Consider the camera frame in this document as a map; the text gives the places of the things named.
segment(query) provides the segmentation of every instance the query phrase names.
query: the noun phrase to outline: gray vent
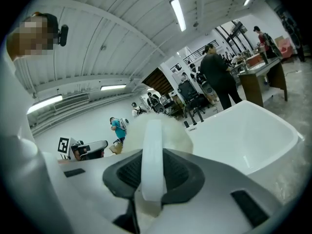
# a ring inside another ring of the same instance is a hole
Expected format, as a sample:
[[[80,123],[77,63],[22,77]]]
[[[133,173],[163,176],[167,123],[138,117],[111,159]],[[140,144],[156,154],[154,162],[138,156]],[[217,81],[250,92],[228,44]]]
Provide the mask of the gray vent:
[[[89,102],[88,94],[66,98],[60,102],[55,103],[54,108],[55,108],[55,111],[59,111],[59,110],[71,107],[73,105],[79,105],[82,102]]]

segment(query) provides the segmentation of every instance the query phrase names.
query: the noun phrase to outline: black chair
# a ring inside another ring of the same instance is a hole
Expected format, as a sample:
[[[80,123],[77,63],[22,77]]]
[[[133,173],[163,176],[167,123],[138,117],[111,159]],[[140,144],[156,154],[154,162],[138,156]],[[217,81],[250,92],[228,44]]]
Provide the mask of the black chair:
[[[178,85],[178,92],[183,96],[188,109],[193,109],[193,116],[195,115],[197,109],[203,114],[205,113],[201,109],[200,95],[189,80],[186,80]]]

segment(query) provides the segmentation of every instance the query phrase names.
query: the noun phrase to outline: black slot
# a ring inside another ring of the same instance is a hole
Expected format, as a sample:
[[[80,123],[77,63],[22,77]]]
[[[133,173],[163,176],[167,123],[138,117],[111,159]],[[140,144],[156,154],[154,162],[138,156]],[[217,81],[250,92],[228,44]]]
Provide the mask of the black slot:
[[[85,170],[78,168],[78,169],[66,171],[66,172],[64,172],[64,174],[66,177],[72,177],[72,176],[76,176],[76,175],[79,175],[79,174],[82,174],[85,172],[86,172]]]
[[[231,193],[231,196],[254,228],[269,218],[247,192],[240,190]]]

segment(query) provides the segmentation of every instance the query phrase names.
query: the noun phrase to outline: wooden desk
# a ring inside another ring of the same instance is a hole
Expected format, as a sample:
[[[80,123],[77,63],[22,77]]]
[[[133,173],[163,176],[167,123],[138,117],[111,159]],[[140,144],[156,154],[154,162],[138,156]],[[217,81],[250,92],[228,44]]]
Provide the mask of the wooden desk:
[[[247,73],[239,75],[240,82],[244,88],[246,99],[263,107],[263,102],[271,96],[279,93],[280,89],[284,91],[285,101],[287,101],[287,86],[284,71],[279,58],[268,60],[268,64],[257,68],[251,67]],[[261,76],[267,76],[269,89],[263,91],[262,84],[259,84]]]

